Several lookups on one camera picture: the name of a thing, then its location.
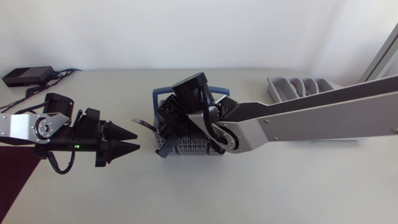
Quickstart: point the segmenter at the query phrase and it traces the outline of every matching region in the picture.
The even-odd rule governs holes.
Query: dark red floor
[[[39,161],[33,147],[0,146],[0,223]]]

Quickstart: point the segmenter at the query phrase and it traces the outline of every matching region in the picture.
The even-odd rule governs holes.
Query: wire
[[[50,102],[49,102],[49,101],[45,101],[44,103],[41,103],[41,104],[39,104],[39,105],[31,106],[30,108],[26,108],[26,109],[17,111],[15,114],[23,114],[23,113],[25,113],[25,112],[34,112],[33,110],[35,110],[35,109],[37,109],[37,108],[41,108],[41,107],[47,105],[48,103],[50,103]]]
[[[72,154],[70,156],[70,162],[68,164],[68,167],[64,170],[60,170],[59,166],[58,166],[58,162],[57,159],[54,156],[54,153],[47,151],[47,158],[49,159],[49,162],[52,166],[52,168],[59,174],[66,174],[70,171],[70,169],[73,166],[73,162],[75,161],[75,151],[72,151]]]
[[[205,91],[203,91],[203,87],[201,87],[200,90],[202,93],[203,103],[205,104],[205,107],[203,109],[203,120],[205,122],[206,130],[213,139],[217,140],[218,142],[220,142],[222,144],[227,144],[228,143],[227,140],[225,138],[217,136],[216,132],[211,127],[209,104],[207,102],[207,94]]]
[[[53,74],[55,73],[56,75],[53,76],[53,74],[52,74],[52,76],[54,77],[54,79],[58,79],[57,81],[55,81],[55,82],[52,83],[52,84],[46,84],[45,86],[40,87],[37,91],[35,91],[35,90],[36,90],[36,87],[33,87],[33,88],[28,89],[25,98],[22,98],[22,99],[20,99],[20,100],[17,100],[17,101],[15,101],[15,102],[13,102],[13,103],[9,103],[9,104],[6,105],[6,106],[0,107],[0,110],[5,108],[5,110],[3,110],[3,111],[0,112],[0,113],[5,113],[7,110],[11,109],[13,106],[18,105],[19,103],[22,103],[23,101],[29,99],[30,97],[32,97],[32,96],[34,96],[34,95],[37,95],[37,94],[39,94],[39,93],[41,93],[41,92],[43,92],[44,90],[47,90],[47,89],[50,88],[51,86],[55,86],[55,85],[58,84],[60,81],[62,81],[64,78],[66,78],[66,77],[68,77],[69,75],[73,74],[75,71],[81,71],[81,70],[80,70],[80,69],[77,69],[77,68],[68,68],[68,69],[64,69],[64,70],[62,70],[62,71],[60,71],[60,72],[53,72]]]

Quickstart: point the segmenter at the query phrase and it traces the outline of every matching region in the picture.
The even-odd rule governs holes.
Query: power adapter
[[[51,80],[54,69],[51,66],[16,68],[2,78],[8,87],[45,85]]]

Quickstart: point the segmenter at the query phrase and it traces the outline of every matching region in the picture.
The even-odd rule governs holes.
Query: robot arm
[[[139,145],[123,142],[136,139],[131,133],[111,121],[100,120],[100,111],[88,108],[83,115],[79,110],[73,126],[71,115],[73,100],[49,93],[45,102],[34,108],[18,111],[17,114],[0,114],[0,142],[11,145],[35,144],[35,153],[41,159],[49,159],[55,171],[60,174],[57,161],[51,151],[96,152],[96,167],[104,167],[113,159],[140,148]],[[42,114],[23,114],[44,106]]]
[[[184,137],[208,141],[219,152],[251,151],[270,141],[361,138],[398,133],[398,77],[361,83],[296,100],[265,105],[214,101],[204,73],[173,86],[158,112],[169,142],[166,157]]]

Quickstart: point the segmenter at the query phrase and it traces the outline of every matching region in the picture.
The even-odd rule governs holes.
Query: white tabletop
[[[141,149],[95,168],[79,152],[66,175],[41,161],[3,223],[396,223],[398,138],[270,142],[223,156],[155,153],[154,135],[130,121],[153,121],[152,90],[202,70],[78,72],[47,90],[136,134]],[[208,84],[238,101],[272,103],[266,77],[304,77],[270,70],[204,70]],[[0,83],[0,105],[26,87]],[[10,110],[43,102],[45,93]],[[70,158],[55,153],[60,167]]]

